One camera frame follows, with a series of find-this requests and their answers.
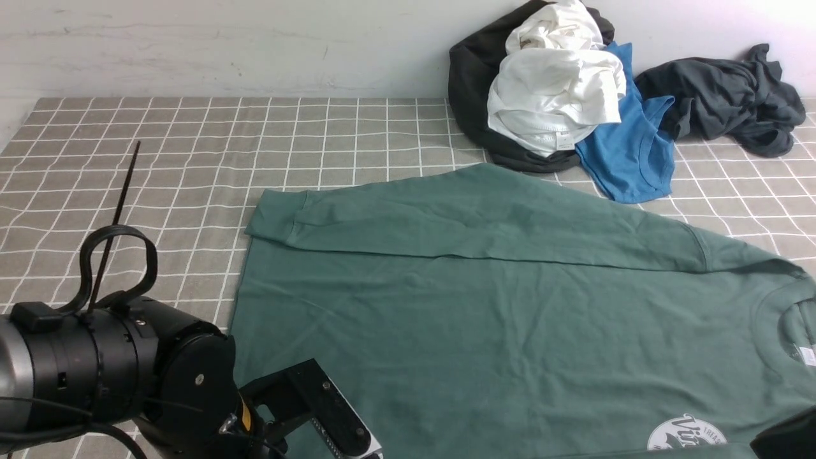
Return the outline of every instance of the crew neck collar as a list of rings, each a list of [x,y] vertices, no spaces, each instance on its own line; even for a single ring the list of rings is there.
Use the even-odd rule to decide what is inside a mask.
[[[800,279],[771,292],[760,302],[752,318],[754,345],[765,364],[797,392],[816,399],[816,367],[809,367],[787,355],[778,343],[782,315],[796,303],[813,299],[816,290],[810,279]]]

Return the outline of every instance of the wrinkled fabric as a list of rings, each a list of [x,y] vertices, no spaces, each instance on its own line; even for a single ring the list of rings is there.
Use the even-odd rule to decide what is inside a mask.
[[[661,128],[674,139],[731,136],[745,150],[781,156],[791,132],[805,121],[796,89],[782,81],[782,66],[768,61],[769,45],[756,45],[742,61],[692,57],[667,62],[635,78],[644,98],[673,96]]]
[[[632,78],[632,44],[606,51],[623,63],[628,92],[619,103],[621,123],[601,124],[576,145],[581,164],[604,194],[619,203],[643,203],[672,192],[674,141],[658,129],[671,96],[643,100]]]
[[[577,0],[547,5],[516,27],[504,44],[508,54],[525,48],[603,49],[595,20]]]
[[[487,125],[544,157],[574,148],[602,123],[620,123],[620,60],[578,0],[547,5],[510,33],[490,85]]]
[[[266,190],[246,232],[236,381],[316,359],[388,459],[756,459],[816,404],[813,279],[681,221],[481,164]]]
[[[459,128],[470,140],[487,150],[493,163],[516,171],[552,173],[580,163],[573,149],[545,158],[487,126],[488,91],[499,74],[502,59],[507,56],[505,45],[508,36],[547,4],[541,0],[530,0],[450,49],[448,97]],[[612,24],[601,17],[598,10],[588,10],[601,31],[604,43],[611,42],[614,38]]]

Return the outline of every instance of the printed logo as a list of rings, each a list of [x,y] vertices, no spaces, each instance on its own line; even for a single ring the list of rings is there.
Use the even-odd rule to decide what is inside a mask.
[[[725,436],[715,426],[684,414],[658,426],[649,436],[648,449],[679,449],[724,443],[728,443]]]

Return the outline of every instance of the white wall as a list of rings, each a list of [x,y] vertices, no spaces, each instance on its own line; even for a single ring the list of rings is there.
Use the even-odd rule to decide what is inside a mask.
[[[0,97],[444,96],[447,50],[520,0],[2,0]],[[808,0],[586,0],[636,71],[771,43],[816,96]]]

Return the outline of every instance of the yellow label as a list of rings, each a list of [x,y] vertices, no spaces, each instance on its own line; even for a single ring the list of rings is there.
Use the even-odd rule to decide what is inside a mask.
[[[249,407],[246,406],[246,402],[244,402],[243,397],[241,397],[241,406],[243,407],[243,411],[244,411],[244,413],[241,416],[241,422],[244,425],[244,429],[246,429],[247,432],[251,432],[252,431],[252,414],[250,413]]]

